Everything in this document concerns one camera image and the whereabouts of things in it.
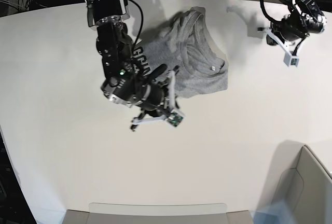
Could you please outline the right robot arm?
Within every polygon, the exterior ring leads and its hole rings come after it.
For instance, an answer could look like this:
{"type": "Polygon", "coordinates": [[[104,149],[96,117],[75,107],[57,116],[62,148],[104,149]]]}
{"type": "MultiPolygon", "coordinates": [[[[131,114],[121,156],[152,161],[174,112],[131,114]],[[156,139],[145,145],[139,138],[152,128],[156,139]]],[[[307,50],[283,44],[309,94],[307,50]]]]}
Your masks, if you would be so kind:
{"type": "Polygon", "coordinates": [[[143,66],[134,59],[136,42],[128,35],[124,20],[129,18],[129,0],[85,0],[88,26],[97,31],[96,49],[102,57],[105,81],[104,96],[115,104],[137,106],[152,117],[168,118],[175,111],[173,83],[175,74],[169,73],[165,82],[155,79],[167,66],[161,64],[146,75],[143,66]]]}

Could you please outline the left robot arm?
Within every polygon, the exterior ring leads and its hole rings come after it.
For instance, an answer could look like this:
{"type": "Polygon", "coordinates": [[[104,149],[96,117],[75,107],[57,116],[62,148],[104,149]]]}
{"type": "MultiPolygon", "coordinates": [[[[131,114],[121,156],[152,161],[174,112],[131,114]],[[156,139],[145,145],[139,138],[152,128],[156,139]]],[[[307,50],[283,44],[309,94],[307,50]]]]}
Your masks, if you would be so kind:
{"type": "Polygon", "coordinates": [[[281,20],[270,16],[265,8],[265,1],[259,0],[263,15],[270,21],[269,30],[282,43],[304,40],[310,34],[324,32],[327,19],[315,0],[279,0],[287,6],[289,14],[281,20]]]}

